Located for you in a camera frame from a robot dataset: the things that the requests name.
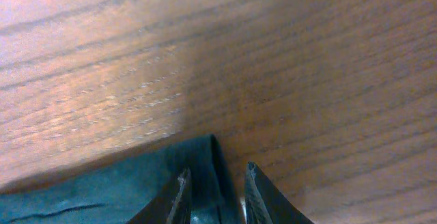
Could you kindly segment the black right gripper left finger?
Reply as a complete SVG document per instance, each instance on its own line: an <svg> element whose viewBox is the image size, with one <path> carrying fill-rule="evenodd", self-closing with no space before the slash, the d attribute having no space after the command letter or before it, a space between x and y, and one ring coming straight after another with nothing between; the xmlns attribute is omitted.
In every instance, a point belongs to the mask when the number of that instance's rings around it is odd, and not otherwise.
<svg viewBox="0 0 437 224"><path fill-rule="evenodd" d="M173 175L163 189L127 224L190 224L192 175L189 168Z"/></svg>

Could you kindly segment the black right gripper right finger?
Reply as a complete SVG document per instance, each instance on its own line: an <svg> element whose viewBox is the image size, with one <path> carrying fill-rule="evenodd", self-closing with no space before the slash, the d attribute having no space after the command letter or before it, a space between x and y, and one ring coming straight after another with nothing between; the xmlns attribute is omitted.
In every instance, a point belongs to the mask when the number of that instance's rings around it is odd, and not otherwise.
<svg viewBox="0 0 437 224"><path fill-rule="evenodd" d="M254 162L248 162L246 166L244 198L249 224L313 224Z"/></svg>

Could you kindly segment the black nike t-shirt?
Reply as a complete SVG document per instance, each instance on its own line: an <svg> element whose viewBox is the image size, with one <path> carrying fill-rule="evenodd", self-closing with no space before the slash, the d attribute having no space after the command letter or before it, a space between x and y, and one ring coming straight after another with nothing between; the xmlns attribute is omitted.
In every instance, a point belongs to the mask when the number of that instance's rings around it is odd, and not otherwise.
<svg viewBox="0 0 437 224"><path fill-rule="evenodd" d="M185 167L192 173L192 223L240 223L234 186L214 135L128 158L48 188L2 195L1 222L126 223Z"/></svg>

